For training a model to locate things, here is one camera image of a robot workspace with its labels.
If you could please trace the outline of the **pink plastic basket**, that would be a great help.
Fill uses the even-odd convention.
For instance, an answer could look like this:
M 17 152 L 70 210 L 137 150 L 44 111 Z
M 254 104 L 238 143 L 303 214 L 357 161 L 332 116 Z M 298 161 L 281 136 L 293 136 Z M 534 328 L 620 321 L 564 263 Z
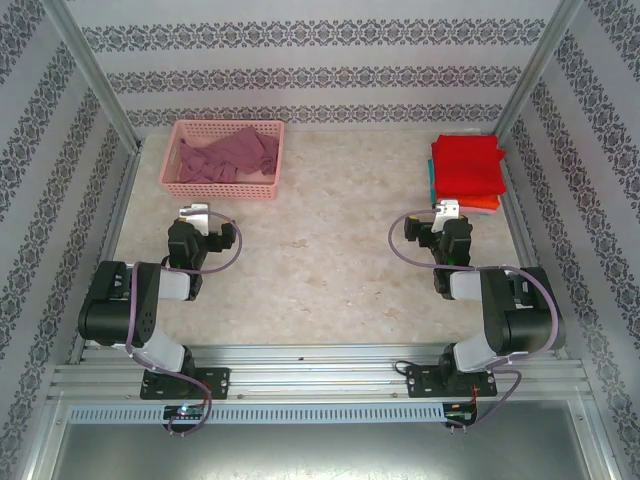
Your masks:
M 233 183 L 184 183 L 179 181 L 183 159 L 179 144 L 182 140 L 190 147 L 205 147 L 215 141 L 230 138 L 243 128 L 253 127 L 258 133 L 278 141 L 276 169 L 273 175 L 260 171 L 246 175 L 238 173 Z M 229 198 L 273 200 L 283 165 L 285 123 L 280 120 L 187 120 L 174 123 L 158 183 L 176 198 Z

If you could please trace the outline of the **maroon printed t-shirt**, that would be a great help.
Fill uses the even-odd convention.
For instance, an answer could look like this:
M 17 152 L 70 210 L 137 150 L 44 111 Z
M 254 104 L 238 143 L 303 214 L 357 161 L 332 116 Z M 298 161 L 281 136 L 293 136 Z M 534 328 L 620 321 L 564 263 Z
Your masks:
M 247 127 L 204 147 L 180 141 L 180 183 L 235 183 L 238 173 L 274 175 L 279 141 Z

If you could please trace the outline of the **orange folded t-shirt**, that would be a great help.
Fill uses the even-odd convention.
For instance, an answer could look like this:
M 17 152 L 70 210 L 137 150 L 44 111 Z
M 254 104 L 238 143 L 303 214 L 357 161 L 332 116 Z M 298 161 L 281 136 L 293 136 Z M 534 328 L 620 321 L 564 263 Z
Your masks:
M 444 197 L 437 197 L 436 203 L 443 203 L 445 200 L 456 200 L 459 207 L 469 206 L 497 210 L 500 207 L 500 200 L 497 195 L 449 195 Z

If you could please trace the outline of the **red folded t-shirt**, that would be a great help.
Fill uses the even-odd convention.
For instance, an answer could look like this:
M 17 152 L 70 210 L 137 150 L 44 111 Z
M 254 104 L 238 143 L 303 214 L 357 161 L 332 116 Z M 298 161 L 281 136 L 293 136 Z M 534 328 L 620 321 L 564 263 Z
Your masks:
M 495 135 L 440 135 L 431 144 L 438 198 L 500 196 L 506 152 Z

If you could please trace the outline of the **grey metal sheet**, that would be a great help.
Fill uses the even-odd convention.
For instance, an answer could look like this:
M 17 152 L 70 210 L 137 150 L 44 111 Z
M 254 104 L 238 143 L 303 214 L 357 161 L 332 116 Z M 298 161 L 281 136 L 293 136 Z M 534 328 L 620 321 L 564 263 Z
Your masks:
M 583 399 L 511 402 L 484 424 L 214 424 L 175 439 L 120 406 L 61 406 L 27 480 L 622 480 Z

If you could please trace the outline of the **aluminium side rail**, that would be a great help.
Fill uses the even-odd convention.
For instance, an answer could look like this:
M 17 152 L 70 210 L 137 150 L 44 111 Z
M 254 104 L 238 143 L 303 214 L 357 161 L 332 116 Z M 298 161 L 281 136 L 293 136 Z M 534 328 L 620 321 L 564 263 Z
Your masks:
M 64 363 L 66 365 L 77 364 L 82 357 L 85 340 L 81 337 L 78 327 L 80 309 L 83 306 L 87 294 L 89 293 L 100 262 L 104 260 L 111 260 L 113 258 L 115 244 L 117 243 L 117 238 L 122 228 L 124 218 L 123 210 L 126 209 L 126 204 L 131 194 L 132 180 L 135 177 L 141 152 L 142 146 L 139 146 L 134 153 L 131 153 L 128 156 L 120 173 L 114 177 L 114 188 L 107 197 L 108 202 L 102 202 L 100 204 L 100 206 L 106 207 L 106 210 L 103 213 L 99 213 L 96 216 L 96 219 L 98 220 L 97 226 L 103 227 L 103 231 L 99 238 L 98 250 L 96 251 L 95 259 L 91 263 L 89 273 L 82 274 L 80 276 L 81 282 L 78 284 L 79 290 L 74 292 L 75 299 L 77 299 L 79 303 L 78 308 L 72 311 L 73 331 L 68 355 L 64 359 Z
M 567 305 L 566 287 L 556 265 L 551 243 L 547 237 L 547 229 L 515 142 L 508 140 L 504 150 L 506 151 L 504 167 L 507 176 L 505 182 L 509 197 L 514 204 L 514 216 L 517 218 L 523 237 L 523 246 L 520 247 L 520 250 L 524 259 L 521 264 L 541 266 L 545 270 L 558 310 L 564 320 L 564 345 L 556 351 L 556 356 L 565 360 L 572 359 L 573 355 L 569 349 L 569 327 L 572 313 Z

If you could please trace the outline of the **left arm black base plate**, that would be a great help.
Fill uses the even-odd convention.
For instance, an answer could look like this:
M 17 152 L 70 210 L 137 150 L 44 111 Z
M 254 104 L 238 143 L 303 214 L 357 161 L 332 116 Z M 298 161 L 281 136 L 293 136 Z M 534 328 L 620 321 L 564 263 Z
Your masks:
M 230 386 L 228 368 L 197 368 L 195 379 L 209 389 L 213 400 L 227 398 Z M 192 382 L 145 370 L 140 398 L 142 400 L 204 400 L 206 394 Z

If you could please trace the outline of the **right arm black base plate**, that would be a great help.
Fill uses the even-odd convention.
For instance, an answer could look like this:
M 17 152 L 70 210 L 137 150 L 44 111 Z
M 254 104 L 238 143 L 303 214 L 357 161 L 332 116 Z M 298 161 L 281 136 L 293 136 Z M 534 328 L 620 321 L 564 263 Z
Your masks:
M 497 396 L 495 379 L 486 372 L 465 373 L 442 366 L 410 365 L 406 379 L 410 398 Z

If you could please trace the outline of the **aluminium mounting rail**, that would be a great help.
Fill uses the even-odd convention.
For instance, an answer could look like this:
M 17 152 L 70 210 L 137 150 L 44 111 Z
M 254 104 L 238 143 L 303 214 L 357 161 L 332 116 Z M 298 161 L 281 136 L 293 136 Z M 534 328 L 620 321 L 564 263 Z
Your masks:
M 407 399 L 397 360 L 436 363 L 441 344 L 195 346 L 197 365 L 231 371 L 228 399 L 247 403 L 347 403 Z M 591 382 L 579 360 L 546 353 L 517 362 L 523 379 L 513 394 L 521 401 L 590 399 Z M 116 349 L 88 345 L 78 363 L 58 365 L 48 402 L 135 403 L 142 369 Z

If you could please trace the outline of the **aluminium frame post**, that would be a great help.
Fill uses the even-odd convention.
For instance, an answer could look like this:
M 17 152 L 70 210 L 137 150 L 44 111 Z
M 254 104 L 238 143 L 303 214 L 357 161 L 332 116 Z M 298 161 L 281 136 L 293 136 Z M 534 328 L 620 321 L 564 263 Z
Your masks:
M 66 0 L 39 1 L 96 95 L 120 140 L 130 153 L 137 153 L 141 141 L 84 33 L 73 18 Z
M 493 130 L 502 145 L 584 0 L 559 0 Z

